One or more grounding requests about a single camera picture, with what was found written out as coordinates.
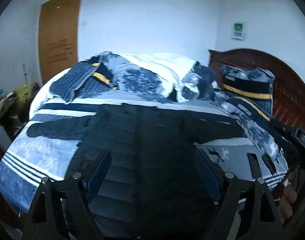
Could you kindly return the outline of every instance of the white sheet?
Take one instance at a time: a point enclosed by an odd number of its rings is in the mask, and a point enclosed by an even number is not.
[[[182,79],[191,71],[196,63],[185,55],[174,53],[156,53],[156,54],[119,54],[131,63],[150,70],[162,78],[162,85],[165,89],[164,97],[168,97],[174,88],[177,91],[177,101],[182,103],[188,101],[182,97],[183,89]]]
[[[49,88],[53,82],[60,79],[63,75],[65,75],[71,68],[67,68],[62,72],[58,73],[56,76],[51,78],[46,84],[42,86],[39,90],[35,98],[33,99],[30,109],[29,109],[29,119],[32,119],[36,114],[37,110],[45,104],[49,99],[52,99],[54,95],[49,91]]]

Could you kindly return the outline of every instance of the white stripe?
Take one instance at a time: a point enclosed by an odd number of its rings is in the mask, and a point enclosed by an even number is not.
[[[279,176],[284,176],[284,175],[286,175],[287,174],[287,172],[285,172],[285,173],[280,173],[280,174],[277,174],[277,173],[275,173],[275,174],[273,174],[273,175],[266,175],[266,176],[263,176],[262,178],[265,180],[265,181],[271,181],[271,179],[274,179],[274,178],[276,178],[276,177],[279,177]]]
[[[270,190],[272,190],[272,189],[274,189],[275,187],[277,187],[279,185],[279,182],[278,183],[275,183],[275,184],[272,184],[272,185],[270,185],[270,186],[268,186],[268,188],[270,189]]]
[[[284,177],[285,177],[285,174],[280,175],[280,176],[276,176],[276,177],[272,177],[272,178],[270,178],[270,179],[266,179],[265,181],[266,181],[267,183],[269,183],[269,182],[275,181],[275,180],[277,180],[277,179],[283,179]]]
[[[229,139],[216,139],[213,141],[209,141],[206,143],[198,144],[193,143],[194,145],[205,145],[205,146],[211,146],[211,147],[226,147],[226,146],[243,146],[243,145],[249,145],[254,146],[254,144],[249,140],[248,138],[244,137],[236,137],[236,138],[229,138]]]
[[[11,166],[13,166],[13,168],[17,169],[19,172],[25,174],[27,177],[35,180],[35,181],[40,181],[41,178],[40,177],[36,177],[35,175],[31,174],[30,172],[24,170],[22,167],[20,167],[19,165],[17,165],[16,163],[14,163],[10,158],[8,158],[7,156],[4,156],[3,158],[5,161],[7,161]]]
[[[95,115],[96,112],[83,112],[75,110],[52,110],[52,109],[40,109],[37,111],[37,114],[54,114],[54,115],[67,115],[81,117],[85,115]]]
[[[33,173],[34,175],[38,176],[40,179],[43,177],[46,177],[46,175],[39,173],[38,171],[35,171],[34,169],[30,168],[29,166],[19,162],[16,158],[14,158],[13,156],[11,156],[10,154],[8,154],[7,152],[5,153],[6,157],[8,157],[9,159],[11,159],[14,163],[16,163],[17,165],[19,165],[21,168],[28,170],[29,172]]]
[[[238,204],[243,203],[246,201],[246,198],[242,198],[241,200],[238,201]]]
[[[54,99],[50,99],[46,102],[46,104],[50,104],[50,103],[64,103],[64,101],[61,98],[54,98]],[[162,103],[158,103],[158,102],[138,101],[138,100],[129,100],[129,99],[76,98],[70,104],[121,105],[122,103],[130,104],[130,105],[138,105],[138,106],[156,106],[161,109],[189,110],[189,111],[194,111],[194,112],[202,112],[202,113],[210,113],[210,114],[227,116],[227,114],[225,114],[222,110],[219,110],[215,107],[185,105],[183,103],[162,104]]]
[[[16,155],[16,154],[14,154],[13,152],[11,152],[9,149],[7,150],[7,152],[8,152],[9,154],[13,155],[15,158],[19,159],[19,160],[20,160],[22,163],[24,163],[25,165],[30,166],[30,167],[34,168],[35,170],[40,171],[40,172],[46,174],[47,177],[50,178],[50,179],[53,179],[53,180],[63,180],[63,179],[64,179],[64,178],[58,177],[58,176],[56,176],[56,175],[54,175],[54,174],[51,174],[51,173],[49,173],[48,171],[46,171],[46,170],[44,170],[44,169],[42,169],[42,168],[40,168],[40,167],[38,167],[38,166],[36,166],[36,165],[34,165],[34,164],[32,164],[32,163],[27,162],[26,160],[24,160],[24,159],[21,158],[20,156],[18,156],[18,155]]]
[[[25,125],[24,128],[29,127],[29,126],[31,126],[31,125],[34,124],[34,123],[42,123],[42,122],[40,122],[40,121],[29,121],[29,122]]]
[[[271,182],[271,183],[267,183],[267,186],[268,186],[268,187],[271,187],[271,186],[273,186],[273,185],[278,185],[280,182],[282,182],[282,179],[273,181],[273,182]]]
[[[28,183],[34,185],[35,187],[38,187],[39,184],[33,180],[31,180],[30,178],[26,177],[24,174],[20,173],[19,171],[17,171],[16,169],[14,169],[7,161],[5,161],[4,159],[2,159],[2,162],[8,167],[10,168],[13,172],[15,172],[18,176],[22,177],[25,181],[27,181]]]

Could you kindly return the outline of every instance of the wooden headboard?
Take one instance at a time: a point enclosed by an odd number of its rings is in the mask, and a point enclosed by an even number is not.
[[[224,52],[209,50],[208,67],[217,74],[222,87],[223,65],[245,69],[270,70],[276,77],[273,86],[273,117],[285,125],[305,130],[305,84],[297,73],[280,59],[255,49],[233,49]]]

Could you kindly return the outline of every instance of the metal bolt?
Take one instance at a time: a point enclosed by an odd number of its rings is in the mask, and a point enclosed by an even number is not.
[[[265,183],[265,180],[264,180],[263,178],[261,178],[261,177],[258,178],[257,181],[258,181],[260,184],[264,184],[264,183]]]
[[[233,173],[231,172],[226,172],[225,176],[229,179],[232,179],[234,177]]]
[[[41,179],[41,183],[42,183],[42,184],[46,184],[47,181],[48,181],[48,178],[47,178],[47,177],[43,177],[43,178]]]
[[[73,175],[73,178],[74,178],[74,179],[79,179],[81,176],[82,176],[82,174],[81,174],[80,172],[76,172],[76,173]]]

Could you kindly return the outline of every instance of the door handle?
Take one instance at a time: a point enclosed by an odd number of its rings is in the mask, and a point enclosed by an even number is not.
[[[73,53],[73,45],[72,44],[69,44],[67,48],[65,48],[68,50],[68,53],[69,54],[72,54]]]

